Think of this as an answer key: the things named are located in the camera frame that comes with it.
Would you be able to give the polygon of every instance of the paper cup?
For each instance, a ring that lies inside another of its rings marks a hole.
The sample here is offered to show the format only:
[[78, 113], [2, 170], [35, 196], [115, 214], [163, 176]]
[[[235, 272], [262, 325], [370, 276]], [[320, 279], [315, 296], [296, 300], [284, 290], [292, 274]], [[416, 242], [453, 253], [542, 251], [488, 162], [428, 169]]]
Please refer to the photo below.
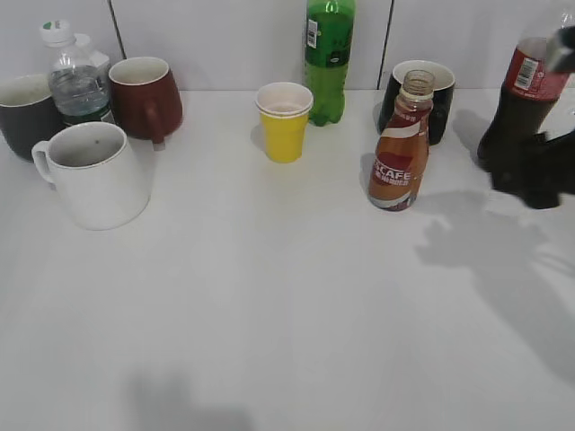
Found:
[[303, 85], [274, 83], [256, 96], [265, 129], [266, 153], [277, 163], [292, 163], [302, 156], [305, 128], [314, 96]]

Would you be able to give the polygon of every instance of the white bottle cap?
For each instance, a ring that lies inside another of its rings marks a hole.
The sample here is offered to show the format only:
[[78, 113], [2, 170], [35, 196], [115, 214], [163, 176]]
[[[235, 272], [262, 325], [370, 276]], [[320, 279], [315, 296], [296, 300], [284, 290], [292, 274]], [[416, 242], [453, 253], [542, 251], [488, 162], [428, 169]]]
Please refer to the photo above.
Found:
[[40, 36], [47, 47], [63, 47], [75, 42], [70, 23], [66, 20], [46, 22], [40, 27]]

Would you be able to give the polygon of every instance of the dark gray mug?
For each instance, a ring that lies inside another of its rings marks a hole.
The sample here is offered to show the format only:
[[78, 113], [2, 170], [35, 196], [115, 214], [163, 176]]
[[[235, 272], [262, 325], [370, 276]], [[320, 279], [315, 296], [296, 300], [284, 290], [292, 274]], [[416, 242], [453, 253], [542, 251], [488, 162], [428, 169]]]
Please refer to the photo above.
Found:
[[27, 75], [0, 85], [0, 130], [21, 158], [32, 160], [39, 141], [64, 129], [45, 75]]
[[395, 111], [395, 98], [402, 88], [403, 78], [411, 70], [425, 70], [435, 76], [435, 92], [433, 94], [433, 111], [429, 114], [429, 144], [436, 145], [441, 141], [451, 111], [451, 102], [456, 89], [456, 76], [448, 68], [439, 63], [427, 60], [409, 60], [397, 65], [389, 78], [384, 104], [379, 114], [379, 133], [384, 131], [387, 122]]

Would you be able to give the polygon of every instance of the wall tile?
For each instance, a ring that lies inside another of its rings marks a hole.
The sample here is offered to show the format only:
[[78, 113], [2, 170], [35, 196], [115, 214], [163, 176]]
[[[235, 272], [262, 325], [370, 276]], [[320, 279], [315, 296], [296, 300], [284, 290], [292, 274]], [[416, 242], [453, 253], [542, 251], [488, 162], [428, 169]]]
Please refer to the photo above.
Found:
[[385, 71], [408, 59], [453, 69], [459, 87], [500, 87], [526, 25], [547, 0], [396, 0]]
[[50, 20], [69, 20], [74, 31], [89, 34], [112, 60], [120, 58], [106, 0], [6, 1], [11, 5], [0, 13], [0, 80], [48, 72], [48, 50], [38, 28]]
[[[391, 0], [357, 0], [349, 88], [375, 88]], [[129, 57], [157, 56], [182, 89], [245, 90], [303, 76], [305, 0], [115, 0]]]

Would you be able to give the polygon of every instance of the cup rim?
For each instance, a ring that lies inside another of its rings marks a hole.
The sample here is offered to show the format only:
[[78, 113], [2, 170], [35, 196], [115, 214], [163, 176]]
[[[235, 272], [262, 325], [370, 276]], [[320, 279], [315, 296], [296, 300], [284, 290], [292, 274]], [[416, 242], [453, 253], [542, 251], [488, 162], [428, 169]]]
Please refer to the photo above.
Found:
[[[297, 87], [298, 89], [304, 89], [305, 92], [309, 96], [311, 96], [310, 102], [307, 105], [305, 105], [304, 108], [299, 109], [299, 110], [291, 110], [288, 112], [276, 112], [274, 110], [266, 110], [265, 108], [263, 108], [260, 105], [260, 102], [259, 102], [260, 94], [261, 94], [261, 92], [267, 90], [271, 86], [275, 86], [275, 85], [279, 85], [279, 84], [290, 85], [293, 87]], [[310, 110], [312, 110], [312, 107], [314, 106], [314, 94], [312, 93], [312, 91], [309, 88], [307, 88], [306, 86], [304, 86], [302, 84], [282, 81], [282, 82], [278, 82], [278, 83], [267, 84], [267, 85], [264, 85], [263, 87], [261, 87], [260, 90], [258, 90], [258, 92], [255, 95], [255, 104], [258, 107], [258, 110], [260, 110], [260, 113], [265, 114], [268, 117], [272, 117], [273, 119], [294, 119], [297, 117], [302, 117], [303, 115], [308, 113]]]
[[[117, 79], [114, 79], [112, 77], [112, 73], [114, 72], [114, 69], [119, 68], [121, 66], [124, 66], [128, 63], [134, 62], [136, 60], [154, 60], [154, 61], [160, 62], [165, 66], [165, 72], [162, 74], [162, 76], [160, 76], [158, 78], [155, 78], [151, 81], [146, 81], [144, 83], [137, 83], [137, 84], [123, 83], [123, 82], [118, 81]], [[130, 58], [125, 58], [123, 60], [120, 60], [118, 63], [116, 63], [114, 66], [112, 66], [110, 68], [110, 71], [108, 72], [108, 78], [110, 78], [110, 80], [112, 82], [114, 82], [115, 84], [118, 84], [118, 85], [126, 85], [127, 87], [139, 87], [142, 85], [157, 83], [161, 79], [164, 79], [169, 73], [170, 73], [170, 65], [168, 65], [167, 61], [162, 60], [161, 58], [158, 58], [158, 57], [130, 57]]]
[[[68, 133], [71, 130], [77, 130], [79, 128], [91, 128], [91, 127], [94, 127], [94, 125], [104, 126], [105, 128], [113, 128], [115, 130], [118, 130], [121, 133], [121, 135], [123, 137], [123, 141], [122, 141], [121, 147], [119, 148], [119, 150], [116, 153], [114, 153], [113, 155], [111, 155], [110, 157], [108, 157], [105, 160], [102, 160], [102, 161], [100, 161], [98, 163], [94, 163], [94, 164], [88, 164], [86, 166], [66, 166], [64, 164], [56, 163], [54, 161], [54, 159], [50, 155], [50, 151], [52, 150], [52, 146], [54, 145], [54, 142], [56, 140], [58, 140], [58, 138], [62, 137], [63, 135], [65, 135], [66, 133]], [[128, 135], [126, 135], [126, 132], [124, 132], [124, 130], [122, 130], [120, 127], [116, 126], [115, 124], [106, 123], [103, 121], [90, 121], [87, 123], [75, 124], [69, 128], [65, 128], [64, 130], [61, 130], [58, 133], [56, 133], [49, 140], [49, 145], [48, 145], [48, 150], [46, 151], [46, 156], [47, 156], [48, 160], [50, 161], [50, 163], [54, 164], [59, 169], [66, 169], [66, 170], [70, 170], [70, 171], [82, 171], [85, 169], [92, 169], [92, 168], [101, 166], [105, 163], [111, 162], [112, 160], [114, 160], [116, 157], [118, 157], [126, 149], [127, 145], [128, 145]]]
[[446, 72], [448, 75], [450, 75], [451, 80], [449, 81], [449, 85], [444, 85], [444, 86], [439, 87], [439, 88], [434, 88], [434, 90], [433, 90], [434, 92], [442, 92], [448, 88], [453, 87], [456, 84], [456, 74], [454, 74], [454, 72], [449, 67], [444, 66], [444, 65], [437, 63], [435, 61], [417, 60], [417, 59], [416, 60], [406, 60], [406, 61], [399, 63], [398, 65], [395, 65], [394, 70], [392, 71], [392, 77], [399, 84], [403, 84], [403, 80], [398, 79], [396, 72], [398, 71], [399, 67], [403, 67], [408, 63], [413, 63], [415, 68], [417, 68], [419, 70], [425, 70], [425, 71], [428, 71], [428, 70], [425, 68], [421, 69], [421, 65], [433, 65], [434, 67], [442, 69], [444, 72]]
[[[15, 78], [12, 78], [10, 80], [7, 81], [2, 81], [0, 83], [0, 89], [7, 87], [9, 85], [14, 85], [16, 82], [24, 80], [24, 79], [30, 79], [30, 78], [40, 78], [40, 79], [45, 79], [46, 83], [48, 84], [48, 77], [45, 74], [32, 74], [32, 75], [22, 75], [22, 76], [17, 76]], [[38, 99], [36, 101], [31, 101], [29, 103], [23, 103], [21, 105], [7, 105], [5, 103], [0, 102], [0, 107], [2, 108], [24, 108], [26, 106], [32, 106], [35, 105], [37, 103], [41, 103], [43, 101], [46, 101], [48, 99], [50, 99], [52, 97], [52, 92], [50, 91], [50, 89], [48, 88], [48, 93], [46, 96], [44, 96], [42, 99]]]

